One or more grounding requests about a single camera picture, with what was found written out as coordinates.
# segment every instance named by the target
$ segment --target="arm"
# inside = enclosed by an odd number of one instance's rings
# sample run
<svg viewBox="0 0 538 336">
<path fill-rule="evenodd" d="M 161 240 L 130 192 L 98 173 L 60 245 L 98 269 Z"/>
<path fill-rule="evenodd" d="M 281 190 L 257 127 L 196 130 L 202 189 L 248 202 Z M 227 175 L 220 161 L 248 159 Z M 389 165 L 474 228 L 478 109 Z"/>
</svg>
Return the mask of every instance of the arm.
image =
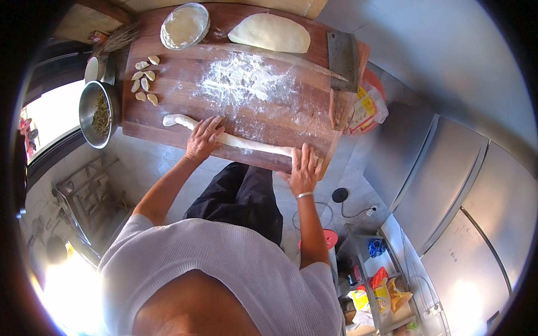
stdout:
<svg viewBox="0 0 538 336">
<path fill-rule="evenodd" d="M 317 178 L 320 175 L 322 162 L 318 162 L 314 151 L 307 144 L 302 147 L 302 153 L 294 148 L 292 152 L 292 174 L 281 171 L 277 173 L 289 185 L 293 195 L 314 191 Z M 317 215 L 314 196 L 304 196 L 297 200 L 299 222 L 301 226 L 301 266 L 307 267 L 314 262 L 324 262 L 330 265 L 329 252 L 320 218 Z"/>
<path fill-rule="evenodd" d="M 194 170 L 217 147 L 217 138 L 224 127 L 216 129 L 222 117 L 200 120 L 187 141 L 187 153 L 144 195 L 133 210 L 133 215 L 146 216 L 155 226 L 162 225 L 181 187 Z"/>
</svg>

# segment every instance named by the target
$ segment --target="yellow package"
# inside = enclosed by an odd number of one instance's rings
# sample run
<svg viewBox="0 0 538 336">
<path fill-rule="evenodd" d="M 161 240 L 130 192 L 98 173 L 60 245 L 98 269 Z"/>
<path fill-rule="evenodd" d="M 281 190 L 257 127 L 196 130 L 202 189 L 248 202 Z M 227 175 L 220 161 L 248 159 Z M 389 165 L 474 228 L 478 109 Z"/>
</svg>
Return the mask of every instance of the yellow package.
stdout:
<svg viewBox="0 0 538 336">
<path fill-rule="evenodd" d="M 393 313 L 396 313 L 413 296 L 411 292 L 400 292 L 394 284 L 395 280 L 396 278 L 390 279 L 387 285 L 388 294 L 391 297 L 391 311 Z"/>
<path fill-rule="evenodd" d="M 377 308 L 381 317 L 387 316 L 390 310 L 390 295 L 387 289 L 388 274 L 385 267 L 381 267 L 371 281 L 373 293 L 376 296 Z M 366 296 L 364 285 L 348 293 L 348 297 L 353 300 L 353 305 L 357 310 L 353 323 L 364 323 L 373 326 L 372 311 Z"/>
</svg>

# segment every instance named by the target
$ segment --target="wooden table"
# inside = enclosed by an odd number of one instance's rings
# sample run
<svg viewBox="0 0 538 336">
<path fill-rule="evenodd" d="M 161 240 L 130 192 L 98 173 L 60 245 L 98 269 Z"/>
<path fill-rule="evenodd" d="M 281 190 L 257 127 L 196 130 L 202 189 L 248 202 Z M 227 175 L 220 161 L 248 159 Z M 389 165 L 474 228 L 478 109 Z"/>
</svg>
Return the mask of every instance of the wooden table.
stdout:
<svg viewBox="0 0 538 336">
<path fill-rule="evenodd" d="M 277 146 L 300 147 L 304 142 L 315 146 L 316 154 L 324 158 L 322 176 L 334 153 L 341 132 L 330 127 L 329 76 L 292 66 L 289 63 L 263 58 L 261 64 L 266 75 L 282 76 L 275 80 L 275 89 L 263 100 L 256 95 L 231 98 L 217 97 L 204 83 L 215 79 L 215 67 L 235 60 L 242 65 L 260 64 L 259 59 L 242 53 L 227 51 L 210 44 L 230 43 L 227 34 L 245 17 L 255 13 L 271 13 L 292 19 L 310 33 L 311 44 L 306 54 L 295 54 L 312 63 L 328 68 L 327 29 L 325 25 L 293 14 L 276 10 L 228 3 L 206 3 L 211 26 L 204 40 L 182 51 L 165 48 L 160 41 L 160 26 L 175 8 L 161 8 L 140 15 L 139 38 L 132 43 L 126 63 L 123 88 L 123 133 L 162 144 L 186 148 L 190 131 L 183 126 L 164 127 L 167 114 L 181 113 L 195 120 L 223 115 L 227 133 Z M 359 42 L 359 74 L 362 78 L 370 49 Z M 159 98 L 159 105 L 137 101 L 130 89 L 135 63 L 158 55 L 161 63 L 150 66 L 157 78 L 150 82 L 150 92 Z M 277 154 L 246 151 L 223 146 L 214 156 L 247 163 L 271 170 L 291 172 L 291 159 Z"/>
</svg>

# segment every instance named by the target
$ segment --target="metal bowl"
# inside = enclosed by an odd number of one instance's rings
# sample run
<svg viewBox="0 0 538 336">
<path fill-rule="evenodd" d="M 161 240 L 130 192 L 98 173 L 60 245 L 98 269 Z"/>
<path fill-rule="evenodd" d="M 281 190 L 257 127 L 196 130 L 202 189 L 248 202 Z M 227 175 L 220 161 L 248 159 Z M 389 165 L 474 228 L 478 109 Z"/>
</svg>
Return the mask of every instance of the metal bowl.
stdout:
<svg viewBox="0 0 538 336">
<path fill-rule="evenodd" d="M 162 40 L 162 29 L 164 29 L 165 23 L 167 23 L 170 20 L 170 18 L 172 17 L 172 14 L 175 11 L 177 11 L 177 10 L 179 10 L 181 8 L 185 8 L 185 7 L 193 7 L 193 8 L 201 9 L 206 14 L 206 18 L 207 18 L 206 26 L 203 29 L 202 33 L 192 43 L 186 44 L 184 46 L 178 46 L 176 48 L 168 47 L 168 46 L 165 45 L 164 41 Z M 174 9 L 166 17 L 166 19 L 162 22 L 162 25 L 161 25 L 161 42 L 162 42 L 162 45 L 164 45 L 165 47 L 167 47 L 168 49 L 171 49 L 171 50 L 182 50 L 182 49 L 188 48 L 190 46 L 194 46 L 194 45 L 198 44 L 201 40 L 203 40 L 204 37 L 206 37 L 207 33 L 209 32 L 209 26 L 210 25 L 211 25 L 211 20 L 209 19 L 209 12 L 208 12 L 207 8 L 204 5 L 196 3 L 196 2 L 189 2 L 189 3 L 186 3 L 184 5 L 181 5 L 181 6 L 177 7 L 176 9 Z"/>
<path fill-rule="evenodd" d="M 104 92 L 104 95 L 107 98 L 110 116 L 108 134 L 106 137 L 98 134 L 91 124 L 94 120 L 94 113 L 97 110 L 97 97 L 101 91 Z M 79 103 L 80 129 L 86 141 L 94 148 L 104 148 L 110 141 L 114 132 L 118 129 L 121 118 L 122 113 L 119 98 L 114 87 L 108 83 L 89 81 L 82 91 Z"/>
</svg>

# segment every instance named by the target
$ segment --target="white sweater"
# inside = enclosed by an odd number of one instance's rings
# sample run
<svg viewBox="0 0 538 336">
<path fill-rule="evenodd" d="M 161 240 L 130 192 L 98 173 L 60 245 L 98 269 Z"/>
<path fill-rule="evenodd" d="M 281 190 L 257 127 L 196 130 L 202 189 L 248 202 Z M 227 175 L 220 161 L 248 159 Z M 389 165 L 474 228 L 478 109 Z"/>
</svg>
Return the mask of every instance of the white sweater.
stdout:
<svg viewBox="0 0 538 336">
<path fill-rule="evenodd" d="M 142 215 L 131 216 L 98 267 L 109 332 L 131 334 L 140 307 L 192 269 L 228 287 L 262 335 L 341 334 L 344 317 L 327 264 L 298 270 L 246 227 L 199 218 L 153 226 Z"/>
</svg>

